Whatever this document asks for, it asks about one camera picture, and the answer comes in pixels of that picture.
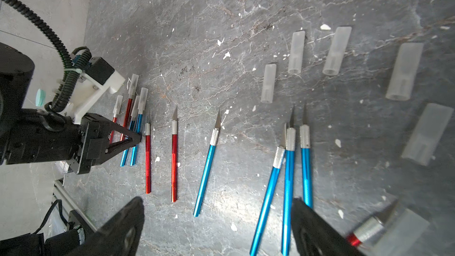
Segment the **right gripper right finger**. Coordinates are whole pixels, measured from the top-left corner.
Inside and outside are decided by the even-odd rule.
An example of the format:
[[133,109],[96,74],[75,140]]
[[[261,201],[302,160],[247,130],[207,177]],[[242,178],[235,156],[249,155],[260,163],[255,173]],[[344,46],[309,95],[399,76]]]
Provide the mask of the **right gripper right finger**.
[[291,229],[301,256],[362,256],[301,198],[291,204]]

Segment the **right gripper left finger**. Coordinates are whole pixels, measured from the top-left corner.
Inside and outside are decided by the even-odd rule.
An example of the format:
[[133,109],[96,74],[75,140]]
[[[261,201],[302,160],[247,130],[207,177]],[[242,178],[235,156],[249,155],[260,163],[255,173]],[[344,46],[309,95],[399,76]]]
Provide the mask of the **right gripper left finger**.
[[70,256],[135,256],[145,222],[143,199],[134,197]]

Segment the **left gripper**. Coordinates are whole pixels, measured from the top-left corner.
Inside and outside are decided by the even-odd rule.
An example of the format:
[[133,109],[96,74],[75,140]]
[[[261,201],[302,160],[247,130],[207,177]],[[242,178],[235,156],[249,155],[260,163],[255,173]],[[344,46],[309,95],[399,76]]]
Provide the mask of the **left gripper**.
[[86,113],[76,124],[59,113],[23,108],[33,71],[33,62],[25,57],[7,73],[8,165],[67,161],[77,174],[86,174],[141,142],[140,134],[99,114]]

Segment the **blue carving knife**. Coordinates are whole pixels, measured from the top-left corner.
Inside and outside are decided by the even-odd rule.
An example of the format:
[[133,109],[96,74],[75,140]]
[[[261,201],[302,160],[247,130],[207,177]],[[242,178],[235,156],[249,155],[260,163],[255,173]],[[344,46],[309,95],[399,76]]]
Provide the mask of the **blue carving knife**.
[[312,164],[310,154],[310,127],[306,113],[306,104],[303,106],[302,125],[300,126],[300,148],[302,157],[303,200],[311,209],[314,208]]
[[214,129],[212,131],[212,136],[211,136],[210,143],[209,143],[209,150],[207,153],[205,167],[203,170],[203,175],[201,177],[200,187],[198,190],[198,195],[197,195],[196,203],[194,206],[193,216],[195,218],[199,216],[202,205],[203,205],[203,200],[205,197],[206,187],[207,187],[208,180],[209,180],[210,170],[211,170],[213,159],[214,159],[214,153],[216,150],[216,146],[218,144],[220,129],[221,129],[221,112],[219,111]]
[[289,125],[286,129],[286,164],[284,179],[282,256],[288,256],[291,243],[291,204],[293,200],[293,182],[295,168],[296,129],[294,128],[295,107],[292,107]]
[[[148,96],[148,88],[141,88],[141,93],[138,97],[136,97],[134,105],[133,105],[132,113],[130,114],[130,117],[132,118],[132,122],[130,122],[129,129],[138,134],[141,133],[142,118],[143,118],[143,112],[145,111],[147,96]],[[137,144],[132,149],[130,166],[134,166],[136,164],[138,147],[139,147],[139,144]],[[128,153],[129,153],[129,149],[123,151],[123,155],[122,155],[122,159],[121,159],[121,163],[120,163],[121,167],[125,166]]]
[[280,143],[277,147],[273,166],[271,169],[270,178],[268,181],[267,189],[265,191],[264,200],[261,206],[261,211],[259,214],[257,226],[255,229],[255,234],[252,240],[251,248],[250,248],[250,256],[257,255],[259,251],[259,247],[261,244],[261,240],[265,231],[265,227],[267,224],[268,215],[270,212],[270,206],[273,201],[274,192],[277,186],[278,177],[280,173],[280,169],[282,167],[284,155],[286,152],[286,139],[287,139],[287,125],[286,123],[283,124],[283,130],[281,133]]

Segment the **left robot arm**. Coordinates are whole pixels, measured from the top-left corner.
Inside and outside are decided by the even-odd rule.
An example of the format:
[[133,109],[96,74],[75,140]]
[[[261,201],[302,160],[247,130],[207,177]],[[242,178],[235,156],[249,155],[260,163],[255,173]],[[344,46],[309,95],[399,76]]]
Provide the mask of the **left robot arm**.
[[1,45],[2,163],[66,161],[77,174],[86,174],[141,142],[134,130],[87,112],[97,94],[80,102],[73,116],[23,108],[33,72],[28,56]]

